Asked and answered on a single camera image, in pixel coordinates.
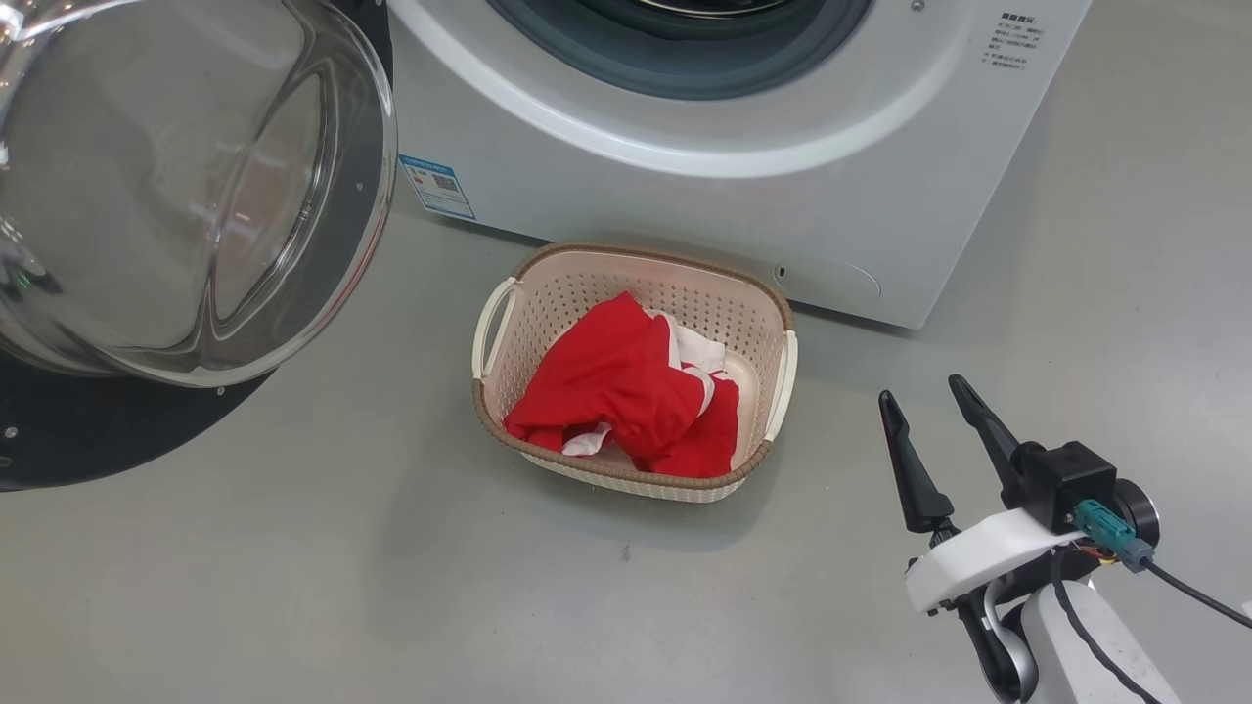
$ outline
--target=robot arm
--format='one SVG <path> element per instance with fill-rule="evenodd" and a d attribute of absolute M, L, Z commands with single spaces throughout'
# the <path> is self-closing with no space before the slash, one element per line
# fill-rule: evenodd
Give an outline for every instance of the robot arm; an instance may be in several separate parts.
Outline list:
<path fill-rule="evenodd" d="M 1077 442 L 1052 451 L 1018 443 L 964 378 L 953 376 L 949 386 L 992 457 L 1008 510 L 965 531 L 957 529 L 952 502 L 935 489 L 909 441 L 904 413 L 891 393 L 883 392 L 879 407 L 905 525 L 913 532 L 931 534 L 931 550 L 910 560 L 905 574 L 913 608 L 931 616 L 940 610 L 957 613 L 1000 701 L 1176 703 L 1134 636 L 1084 582 L 1112 555 L 1094 549 L 1070 551 L 1073 544 L 1089 542 L 1075 524 L 1090 526 L 1085 515 L 1075 516 L 1075 509 L 1092 500 L 1092 506 L 1108 506 L 1118 517 L 1116 524 L 1132 526 L 1134 545 L 1151 552 L 1159 540 L 1152 502 Z M 1058 600 L 1057 584 L 1063 584 L 1079 626 L 1109 653 L 1112 664 L 1132 680 L 1129 685 L 1152 693 L 1149 698 L 1134 694 L 1093 655 Z"/>

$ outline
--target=basket rim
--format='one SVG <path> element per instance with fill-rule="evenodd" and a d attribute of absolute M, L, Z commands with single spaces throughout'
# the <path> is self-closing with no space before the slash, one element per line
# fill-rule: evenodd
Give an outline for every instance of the basket rim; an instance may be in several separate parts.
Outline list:
<path fill-rule="evenodd" d="M 696 269 L 706 269 L 717 274 L 727 276 L 730 278 L 739 279 L 769 297 L 774 306 L 779 311 L 779 316 L 782 317 L 782 329 L 795 331 L 795 313 L 791 311 L 791 304 L 788 302 L 786 297 L 775 288 L 771 283 L 761 281 L 760 278 L 741 272 L 739 269 L 725 267 L 722 264 L 716 264 L 707 259 L 699 259 L 695 257 L 684 257 L 681 254 L 674 254 L 671 252 L 665 252 L 661 249 L 651 249 L 647 247 L 627 247 L 623 244 L 606 244 L 603 242 L 560 242 L 556 244 L 548 244 L 540 248 L 533 254 L 517 264 L 513 269 L 513 278 L 518 283 L 523 282 L 526 278 L 526 272 L 531 271 L 535 264 L 538 264 L 543 259 L 556 257 L 558 254 L 568 254 L 573 252 L 590 252 L 593 254 L 621 254 L 626 257 L 639 257 L 644 259 L 659 259 L 661 262 L 669 262 L 671 264 L 682 264 L 686 267 L 692 267 Z"/>
<path fill-rule="evenodd" d="M 650 472 L 640 472 L 631 470 L 621 470 L 605 465 L 602 462 L 596 462 L 587 457 L 570 457 L 561 455 L 560 452 L 553 452 L 547 447 L 540 447 L 538 445 L 531 445 L 523 440 L 518 440 L 502 428 L 496 421 L 491 418 L 491 413 L 487 412 L 487 387 L 482 380 L 473 380 L 473 406 L 475 411 L 478 413 L 478 421 L 482 422 L 487 432 L 492 435 L 496 440 L 505 443 L 506 446 L 523 452 L 526 455 L 532 455 L 540 460 L 546 460 L 548 462 L 561 465 L 563 467 L 570 467 L 571 470 L 577 470 L 581 472 L 587 472 L 602 477 L 616 479 L 621 481 L 632 481 L 637 484 L 646 484 L 651 486 L 670 486 L 675 489 L 691 489 L 691 490 L 711 490 L 721 489 L 735 484 L 747 475 L 752 474 L 756 467 L 765 461 L 769 456 L 772 443 L 769 440 L 762 440 L 760 445 L 756 446 L 756 451 L 752 452 L 744 463 L 736 467 L 730 474 L 721 475 L 720 477 L 710 479 L 691 479 L 691 477 L 677 477 L 672 475 L 654 475 Z"/>
<path fill-rule="evenodd" d="M 674 254 L 670 252 L 664 252 L 659 249 L 651 249 L 645 247 L 626 247 L 621 244 L 606 244 L 602 242 L 562 242 L 556 244 L 548 244 L 540 248 L 533 254 L 522 261 L 516 269 L 513 269 L 513 278 L 520 283 L 525 281 L 526 272 L 531 271 L 537 263 L 551 257 L 560 254 L 567 254 L 573 252 L 590 252 L 598 254 L 621 254 L 626 257 L 639 257 L 646 259 L 657 259 L 661 262 L 670 262 L 674 264 L 681 264 L 686 267 L 692 267 L 697 269 L 705 269 L 722 276 L 727 276 L 734 279 L 739 279 L 757 291 L 765 293 L 765 296 L 774 303 L 777 308 L 779 316 L 782 318 L 782 327 L 788 332 L 795 331 L 795 314 L 791 312 L 791 306 L 788 299 L 779 292 L 777 288 L 770 283 L 761 281 L 760 278 L 734 269 L 731 267 L 725 267 L 714 262 L 705 259 L 697 259 L 694 257 L 684 257 L 680 254 Z M 486 385 L 482 380 L 473 380 L 473 403 L 475 411 L 478 413 L 478 420 L 482 422 L 483 427 L 500 442 L 511 447 L 518 452 L 546 460 L 548 462 L 568 467 L 571 470 L 577 470 L 581 472 L 587 472 L 607 479 L 615 479 L 620 481 L 629 481 L 651 486 L 664 486 L 674 489 L 687 489 L 687 490 L 716 490 L 730 486 L 732 484 L 740 482 L 752 474 L 765 461 L 769 456 L 772 442 L 769 440 L 762 440 L 756 450 L 744 460 L 744 462 L 735 467 L 729 474 L 721 475 L 719 477 L 710 479 L 691 479 L 691 477 L 679 477 L 671 475 L 655 475 L 649 472 L 622 470 L 618 467 L 612 467 L 602 462 L 596 462 L 595 460 L 587 457 L 570 457 L 561 455 L 560 452 L 553 452 L 546 447 L 540 447 L 537 445 L 531 445 L 530 442 L 518 440 L 508 435 L 503 427 L 501 427 L 495 420 L 492 420 L 491 413 L 487 412 L 487 396 Z"/>

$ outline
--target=plastic basket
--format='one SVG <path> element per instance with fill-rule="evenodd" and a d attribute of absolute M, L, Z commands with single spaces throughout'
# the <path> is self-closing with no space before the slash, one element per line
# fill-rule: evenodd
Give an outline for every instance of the plastic basket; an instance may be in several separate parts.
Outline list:
<path fill-rule="evenodd" d="M 726 371 L 740 387 L 740 433 L 730 474 L 687 479 L 640 472 L 625 453 L 567 457 L 505 431 L 505 416 L 526 393 L 556 338 L 592 306 L 623 291 L 645 308 L 665 311 L 726 344 Z M 522 262 L 483 306 L 472 352 L 475 406 L 497 440 L 553 472 L 655 499 L 717 501 L 742 486 L 782 426 L 795 385 L 794 327 L 786 299 L 750 276 L 659 252 L 553 244 Z"/>

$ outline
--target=floor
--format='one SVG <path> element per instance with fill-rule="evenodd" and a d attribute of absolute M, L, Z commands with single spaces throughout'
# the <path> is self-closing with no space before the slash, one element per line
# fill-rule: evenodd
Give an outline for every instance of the floor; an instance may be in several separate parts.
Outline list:
<path fill-rule="evenodd" d="M 1163 516 L 1159 562 L 1252 600 L 1252 23 L 1209 6 L 1093 8 L 926 328 L 803 316 L 775 452 L 715 505 L 486 436 L 470 341 L 528 246 L 401 188 L 343 314 L 234 415 L 0 499 L 5 700 L 992 701 L 955 618 L 908 608 L 925 539 L 875 408 L 895 392 L 970 525 L 998 485 L 952 372 L 1019 437 L 1113 461 Z M 1097 584 L 1183 700 L 1247 700 L 1247 633 L 1148 576 Z"/>

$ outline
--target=washing machine door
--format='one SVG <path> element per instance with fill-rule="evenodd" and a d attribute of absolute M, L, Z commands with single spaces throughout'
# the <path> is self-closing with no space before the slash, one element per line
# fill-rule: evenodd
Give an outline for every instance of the washing machine door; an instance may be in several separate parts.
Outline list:
<path fill-rule="evenodd" d="M 339 311 L 391 205 L 386 11 L 0 0 L 0 489 L 184 442 Z"/>

